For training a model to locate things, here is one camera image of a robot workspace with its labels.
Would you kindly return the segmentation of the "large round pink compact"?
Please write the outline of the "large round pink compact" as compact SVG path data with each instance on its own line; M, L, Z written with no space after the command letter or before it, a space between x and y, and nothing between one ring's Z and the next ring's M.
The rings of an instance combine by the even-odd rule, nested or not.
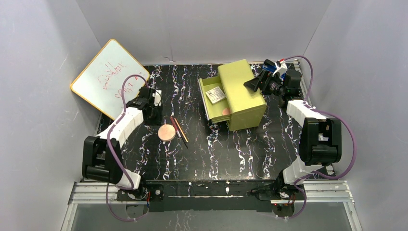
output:
M167 142L175 138L176 130L172 125L164 124L159 128L157 134L161 141Z

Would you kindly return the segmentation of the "green drawer cabinet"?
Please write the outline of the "green drawer cabinet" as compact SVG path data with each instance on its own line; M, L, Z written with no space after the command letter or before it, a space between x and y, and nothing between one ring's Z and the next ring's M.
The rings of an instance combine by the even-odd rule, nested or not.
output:
M248 61L242 59L223 64L217 71L215 77L198 79L207 120L212 123L226 121L230 131L258 127L267 103L259 90L253 92L243 85L255 78ZM226 99L211 104L205 92L217 86L221 87ZM227 107L231 114L223 116L222 110Z

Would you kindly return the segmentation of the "small round pink compact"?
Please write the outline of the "small round pink compact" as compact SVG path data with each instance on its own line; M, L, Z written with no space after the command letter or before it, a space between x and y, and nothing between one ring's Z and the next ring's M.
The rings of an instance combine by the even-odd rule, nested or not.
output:
M230 114L231 114L231 110L230 110L229 107L224 108L224 109L222 110L222 115L223 115L223 116L228 116L228 115L230 115Z

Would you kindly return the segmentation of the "white square makeup box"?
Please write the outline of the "white square makeup box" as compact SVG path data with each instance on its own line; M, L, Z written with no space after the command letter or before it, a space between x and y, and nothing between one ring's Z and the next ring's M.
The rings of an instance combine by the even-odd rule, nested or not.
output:
M225 93L223 92L223 90L219 86L217 86L215 88L212 88L209 91L206 91L205 94L208 97L211 104L216 104L216 103L226 99Z

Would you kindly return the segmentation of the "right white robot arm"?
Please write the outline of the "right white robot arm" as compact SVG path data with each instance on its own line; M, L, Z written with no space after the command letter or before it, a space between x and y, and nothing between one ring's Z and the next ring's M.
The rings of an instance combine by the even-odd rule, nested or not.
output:
M297 158L268 186L278 196L297 193L305 179L339 162L342 156L341 122L315 112L303 99L301 78L301 73L293 69L285 72L284 79L280 78L280 71L262 70L257 77L244 83L252 91L278 96L281 109L302 127Z

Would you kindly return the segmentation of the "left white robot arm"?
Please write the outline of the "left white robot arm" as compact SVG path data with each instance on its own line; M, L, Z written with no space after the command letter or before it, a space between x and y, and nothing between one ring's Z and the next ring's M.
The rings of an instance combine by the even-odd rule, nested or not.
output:
M127 101L125 106L119 117L107 129L84 140L82 176L111 183L121 189L137 190L141 176L125 167L122 148L131 133L140 125L162 124L162 92L154 88L141 87L138 96Z

